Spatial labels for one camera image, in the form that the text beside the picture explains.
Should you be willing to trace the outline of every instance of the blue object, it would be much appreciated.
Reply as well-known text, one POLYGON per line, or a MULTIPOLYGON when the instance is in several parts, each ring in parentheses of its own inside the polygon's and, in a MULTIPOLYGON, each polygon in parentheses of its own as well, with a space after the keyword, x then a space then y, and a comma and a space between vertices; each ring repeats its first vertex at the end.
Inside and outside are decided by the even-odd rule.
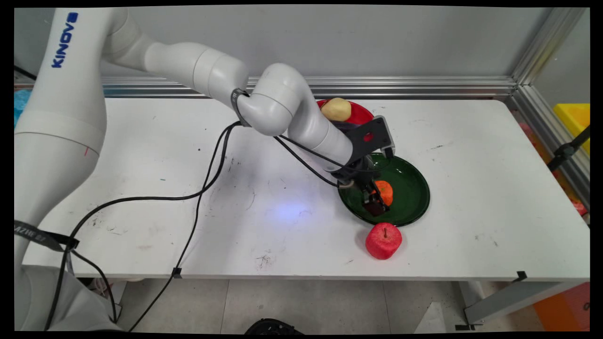
POLYGON ((27 105, 27 101, 30 99, 31 91, 28 89, 18 90, 14 93, 14 127, 17 127, 17 121, 27 105))

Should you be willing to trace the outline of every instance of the potato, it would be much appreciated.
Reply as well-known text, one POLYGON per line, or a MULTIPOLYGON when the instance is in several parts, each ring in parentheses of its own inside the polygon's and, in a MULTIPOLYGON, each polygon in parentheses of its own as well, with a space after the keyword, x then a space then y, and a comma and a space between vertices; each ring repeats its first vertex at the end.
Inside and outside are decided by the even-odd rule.
POLYGON ((352 115, 352 105, 345 99, 333 98, 324 104, 320 111, 329 120, 346 121, 352 115))

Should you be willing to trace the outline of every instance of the table leg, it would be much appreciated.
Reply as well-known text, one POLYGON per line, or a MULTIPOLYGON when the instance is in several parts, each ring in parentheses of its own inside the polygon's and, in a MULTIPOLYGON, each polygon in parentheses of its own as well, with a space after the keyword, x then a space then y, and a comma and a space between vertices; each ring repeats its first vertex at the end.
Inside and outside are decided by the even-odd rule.
POLYGON ((573 288, 581 282, 513 282, 502 290, 483 298, 479 282, 460 282, 466 303, 468 324, 479 324, 507 315, 548 297, 573 288))

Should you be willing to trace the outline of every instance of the black cable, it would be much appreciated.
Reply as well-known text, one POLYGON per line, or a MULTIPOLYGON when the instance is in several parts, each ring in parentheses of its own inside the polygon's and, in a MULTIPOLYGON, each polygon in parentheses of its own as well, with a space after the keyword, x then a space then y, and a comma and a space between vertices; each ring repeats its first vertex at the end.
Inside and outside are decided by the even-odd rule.
POLYGON ((117 312, 115 311, 115 299, 113 299, 113 292, 111 292, 111 286, 109 286, 109 281, 107 280, 107 277, 105 277, 105 274, 103 273, 101 268, 99 266, 96 266, 95 263, 84 258, 83 255, 77 253, 75 250, 71 250, 71 253, 73 253, 76 257, 85 261, 88 265, 94 267, 94 269, 96 269, 98 271, 98 273, 101 275, 103 282, 105 283, 105 286, 107 287, 107 291, 109 292, 109 298, 111 299, 111 307, 113 308, 113 319, 111 319, 111 321, 113 323, 117 323, 117 312))
POLYGON ((295 146, 298 146, 302 150, 310 152, 310 153, 314 154, 315 156, 320 157, 320 158, 322 158, 322 159, 324 159, 324 160, 326 160, 326 161, 328 161, 330 163, 333 163, 333 164, 335 164, 335 165, 337 165, 337 166, 339 166, 341 168, 347 168, 348 170, 355 171, 355 172, 366 172, 366 173, 379 172, 379 171, 384 170, 391 163, 391 161, 389 160, 388 163, 385 166, 383 166, 382 168, 379 168, 379 169, 362 169, 362 170, 361 169, 356 169, 354 167, 345 166, 345 165, 342 165, 342 164, 340 164, 338 162, 335 162, 334 160, 331 160, 331 159, 327 158, 326 156, 323 156, 322 154, 318 154, 315 151, 312 151, 311 149, 309 149, 308 147, 305 147, 304 145, 298 143, 297 141, 291 140, 291 139, 287 138, 284 135, 279 135, 279 138, 287 140, 288 142, 294 144, 295 146))
POLYGON ((276 136, 273 137, 273 138, 276 141, 278 141, 281 145, 283 145, 283 147, 285 147, 285 149, 288 150, 289 153, 291 153, 291 155, 293 155, 297 160, 299 160, 299 162, 301 162, 312 173, 316 174, 316 176, 319 177, 322 181, 328 183, 331 186, 339 187, 339 182, 338 183, 334 183, 334 182, 330 181, 329 179, 321 176, 318 172, 316 172, 316 170, 314 170, 310 165, 308 165, 304 160, 302 160, 292 149, 290 149, 289 146, 287 146, 281 139, 279 139, 276 136))
MULTIPOLYGON (((224 136, 225 133, 228 133, 228 135, 230 134, 230 131, 232 130, 232 128, 241 125, 241 122, 237 121, 231 125, 229 125, 228 127, 226 127, 224 129, 224 131, 220 134, 220 137, 218 138, 218 142, 216 143, 216 148, 213 151, 213 156, 212 156, 212 161, 210 162, 210 166, 211 164, 213 164, 213 160, 215 158, 216 152, 218 151, 218 147, 219 147, 219 143, 222 140, 222 137, 224 136)), ((101 209, 104 209, 106 207, 109 207, 111 205, 117 204, 117 203, 122 203, 125 201, 135 201, 135 200, 188 200, 194 197, 200 197, 205 191, 207 191, 217 180, 220 172, 222 171, 222 167, 224 166, 224 158, 226 155, 226 145, 227 145, 227 141, 226 139, 224 140, 224 147, 222 150, 222 158, 220 159, 220 164, 218 166, 218 170, 216 171, 216 174, 214 175, 214 177, 212 178, 212 180, 209 182, 209 184, 207 184, 207 186, 205 186, 205 183, 202 187, 202 189, 194 194, 191 195, 187 195, 184 197, 130 197, 130 198, 120 198, 120 199, 116 199, 116 200, 112 200, 109 201, 107 203, 104 203, 98 207, 96 207, 95 209, 93 209, 92 211, 90 211, 88 214, 86 214, 86 216, 84 216, 84 218, 82 218, 82 220, 80 220, 80 222, 75 226, 74 230, 71 232, 70 237, 70 241, 73 241, 73 239, 75 238, 77 232, 80 230, 80 228, 83 226, 83 224, 94 214, 96 214, 98 211, 100 211, 101 209)), ((67 254, 69 253, 69 250, 67 248, 65 248, 65 251, 63 251, 63 259, 61 260, 61 267, 59 269, 59 273, 58 273, 58 279, 57 279, 57 287, 54 291, 54 298, 52 300, 52 306, 50 309, 50 312, 48 314, 48 318, 46 319, 46 325, 44 326, 44 331, 48 330, 50 328, 50 324, 52 323, 52 318, 54 317, 54 312, 57 308, 57 304, 58 304, 58 298, 61 292, 61 285, 63 283, 63 274, 65 273, 65 265, 67 263, 67 254)))
POLYGON ((15 64, 13 64, 13 66, 14 66, 14 70, 15 70, 15 71, 17 71, 17 72, 19 72, 19 73, 23 74, 24 76, 26 76, 26 77, 28 77, 28 78, 30 78, 30 79, 32 79, 32 80, 34 80, 34 81, 37 79, 37 76, 33 75, 32 73, 29 73, 28 71, 26 71, 26 70, 22 69, 21 67, 18 67, 18 66, 17 66, 17 65, 15 65, 15 64))
MULTIPOLYGON (((227 127, 226 131, 226 136, 224 137, 224 146, 222 147, 222 158, 221 158, 221 162, 224 162, 224 158, 226 155, 226 146, 228 145, 228 139, 230 136, 230 132, 232 131, 232 128, 234 126, 229 126, 227 127)), ((209 178, 209 172, 212 169, 212 164, 213 164, 213 159, 216 156, 216 152, 218 151, 218 146, 219 146, 219 142, 220 139, 222 138, 222 136, 220 136, 220 138, 218 139, 218 143, 216 144, 216 148, 213 151, 213 156, 212 156, 212 160, 209 162, 209 168, 207 169, 207 176, 205 177, 205 182, 203 183, 203 187, 205 187, 205 184, 207 183, 207 178, 209 178)), ((197 208, 195 210, 195 223, 192 226, 192 230, 191 230, 191 235, 189 235, 188 241, 186 242, 185 245, 185 249, 182 251, 182 254, 180 255, 180 259, 178 259, 178 263, 176 264, 176 268, 178 268, 178 266, 180 266, 180 262, 182 261, 182 258, 185 255, 186 249, 188 248, 189 243, 191 242, 193 233, 195 233, 195 228, 197 227, 197 220, 199 218, 199 205, 201 203, 201 195, 199 195, 199 199, 197 200, 197 208)), ((142 313, 142 315, 138 318, 138 320, 136 320, 136 323, 134 323, 134 325, 132 325, 132 327, 128 330, 128 332, 132 332, 134 330, 134 328, 138 325, 138 323, 142 320, 142 318, 144 318, 144 316, 147 314, 147 312, 151 309, 151 307, 153 307, 153 305, 155 304, 155 302, 159 299, 159 297, 163 294, 163 292, 165 291, 165 289, 168 287, 169 283, 172 281, 172 279, 174 278, 174 273, 172 273, 172 275, 170 275, 167 283, 165 283, 165 286, 163 286, 163 288, 161 289, 161 291, 159 291, 159 294, 155 297, 155 299, 153 299, 153 301, 151 302, 151 304, 147 307, 147 309, 142 313)))

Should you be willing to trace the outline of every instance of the green plate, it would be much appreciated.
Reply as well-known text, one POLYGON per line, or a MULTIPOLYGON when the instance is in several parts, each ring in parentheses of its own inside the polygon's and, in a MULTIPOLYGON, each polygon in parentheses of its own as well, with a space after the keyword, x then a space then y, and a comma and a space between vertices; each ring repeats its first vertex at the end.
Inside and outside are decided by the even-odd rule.
MULTIPOLYGON (((375 168, 380 168, 388 160, 380 153, 371 154, 375 168)), ((397 227, 408 225, 419 219, 429 206, 429 186, 421 172, 408 161, 399 157, 391 159, 391 163, 381 171, 377 180, 390 183, 394 191, 394 201, 390 210, 374 217, 362 207, 362 194, 355 186, 339 189, 339 196, 345 206, 360 219, 371 223, 390 223, 397 227)))

